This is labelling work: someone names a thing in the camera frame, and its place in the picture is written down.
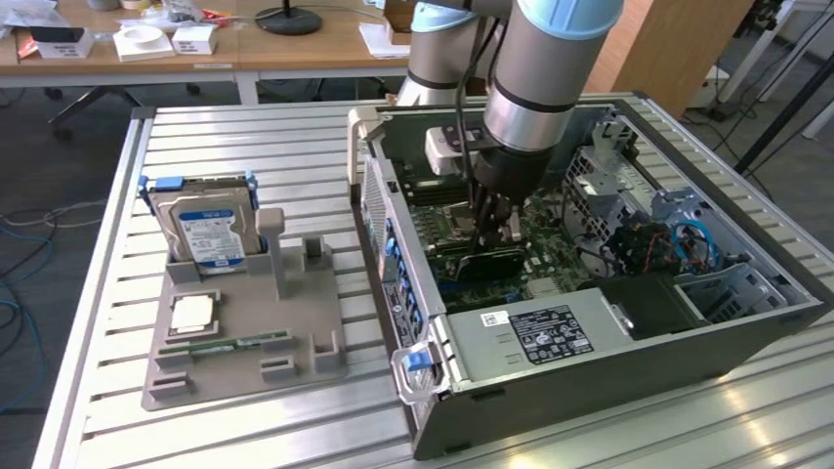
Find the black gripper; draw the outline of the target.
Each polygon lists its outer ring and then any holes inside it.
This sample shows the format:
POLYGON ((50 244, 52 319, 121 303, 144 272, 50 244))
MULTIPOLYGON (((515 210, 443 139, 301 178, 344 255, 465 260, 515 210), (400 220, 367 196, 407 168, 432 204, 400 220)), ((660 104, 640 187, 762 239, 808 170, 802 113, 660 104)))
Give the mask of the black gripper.
POLYGON ((548 150, 485 149, 473 160, 473 178, 489 193, 523 203, 539 187, 549 159, 548 150))

